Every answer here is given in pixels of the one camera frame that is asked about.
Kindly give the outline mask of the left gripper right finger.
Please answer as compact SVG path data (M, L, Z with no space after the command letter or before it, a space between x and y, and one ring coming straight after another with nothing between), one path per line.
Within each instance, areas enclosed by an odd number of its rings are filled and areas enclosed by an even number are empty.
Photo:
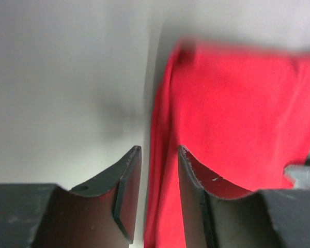
M310 158L284 174L293 188L256 192L239 187L178 148L187 247L309 247Z

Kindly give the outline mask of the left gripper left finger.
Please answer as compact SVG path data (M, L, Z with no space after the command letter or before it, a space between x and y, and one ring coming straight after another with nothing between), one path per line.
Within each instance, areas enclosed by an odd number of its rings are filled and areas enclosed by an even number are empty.
M128 247L133 243L142 149L65 190L0 184L0 247Z

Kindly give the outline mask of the red t shirt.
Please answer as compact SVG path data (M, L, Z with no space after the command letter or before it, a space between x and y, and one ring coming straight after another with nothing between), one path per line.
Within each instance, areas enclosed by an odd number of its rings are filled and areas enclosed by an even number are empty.
M150 131L145 247L185 247L178 146L247 190L290 189L310 152L310 54L180 43Z

